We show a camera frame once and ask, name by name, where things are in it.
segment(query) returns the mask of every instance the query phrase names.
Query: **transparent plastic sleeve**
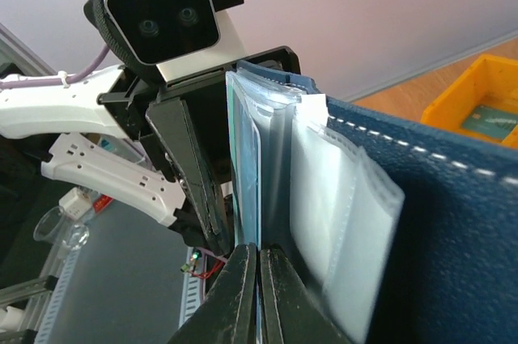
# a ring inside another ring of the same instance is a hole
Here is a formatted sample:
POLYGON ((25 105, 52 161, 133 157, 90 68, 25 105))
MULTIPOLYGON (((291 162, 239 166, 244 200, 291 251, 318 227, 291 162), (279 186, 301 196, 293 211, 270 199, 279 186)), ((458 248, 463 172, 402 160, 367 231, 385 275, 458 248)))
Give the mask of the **transparent plastic sleeve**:
POLYGON ((363 148, 299 105, 292 137, 291 234, 317 301, 364 343, 404 194, 363 148))
MULTIPOLYGON (((258 196, 261 210, 257 212, 261 240, 258 245, 277 243, 286 251, 291 249, 288 225, 291 120, 294 106, 303 93, 243 69, 227 73, 231 157, 236 168, 234 190, 239 192, 241 189, 242 192, 244 183, 240 170, 244 164, 239 161, 243 157, 239 149, 254 145, 251 141, 244 142, 239 131, 243 129, 242 125, 253 123, 258 132, 255 142, 261 145, 261 150, 255 154, 258 155, 257 164, 261 165, 261 194, 258 196)), ((238 194, 236 206, 239 211, 244 208, 240 202, 243 199, 247 198, 238 194)))
POLYGON ((227 81, 236 243, 261 244, 261 138, 243 93, 227 81))

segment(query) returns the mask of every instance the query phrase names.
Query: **wooden floor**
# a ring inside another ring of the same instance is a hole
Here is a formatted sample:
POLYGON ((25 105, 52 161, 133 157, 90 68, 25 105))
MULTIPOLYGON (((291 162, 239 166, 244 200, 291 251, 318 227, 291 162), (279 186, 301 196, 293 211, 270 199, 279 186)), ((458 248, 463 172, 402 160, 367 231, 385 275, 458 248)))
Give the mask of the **wooden floor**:
MULTIPOLYGON (((518 59, 518 39, 489 49, 484 53, 518 59)), ((422 112, 428 104, 449 87, 478 55, 480 54, 424 74, 386 91, 380 91, 356 101, 355 104, 404 119, 420 121, 422 112)))

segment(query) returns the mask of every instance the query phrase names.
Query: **orange bin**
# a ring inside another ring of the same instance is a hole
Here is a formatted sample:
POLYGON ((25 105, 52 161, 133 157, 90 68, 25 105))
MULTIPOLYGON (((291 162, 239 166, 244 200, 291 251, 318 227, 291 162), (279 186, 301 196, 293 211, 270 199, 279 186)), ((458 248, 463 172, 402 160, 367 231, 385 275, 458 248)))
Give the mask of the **orange bin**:
POLYGON ((481 55, 428 106, 421 122, 518 148, 518 61, 481 55))

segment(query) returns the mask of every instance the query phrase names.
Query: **camera lens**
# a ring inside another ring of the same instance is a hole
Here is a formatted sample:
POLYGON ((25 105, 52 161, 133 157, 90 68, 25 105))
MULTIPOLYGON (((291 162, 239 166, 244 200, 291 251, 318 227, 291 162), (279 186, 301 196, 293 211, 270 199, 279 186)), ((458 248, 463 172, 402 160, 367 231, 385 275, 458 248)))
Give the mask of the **camera lens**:
POLYGON ((199 20, 196 10, 191 7, 181 10, 180 14, 178 14, 178 18, 184 27, 191 27, 199 20))
POLYGON ((159 35, 159 25, 154 20, 143 20, 138 25, 138 30, 145 38, 152 38, 159 35))

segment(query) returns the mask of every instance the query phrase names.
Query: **orange plastic tray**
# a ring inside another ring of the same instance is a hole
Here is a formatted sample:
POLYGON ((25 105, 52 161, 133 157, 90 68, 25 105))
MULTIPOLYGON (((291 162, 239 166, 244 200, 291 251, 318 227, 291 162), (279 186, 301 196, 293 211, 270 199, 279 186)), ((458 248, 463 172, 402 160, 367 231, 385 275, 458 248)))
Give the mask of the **orange plastic tray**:
POLYGON ((471 112, 485 105, 518 114, 518 61, 481 55, 422 114, 421 122, 458 134, 518 148, 518 126, 503 140, 461 126, 471 112))

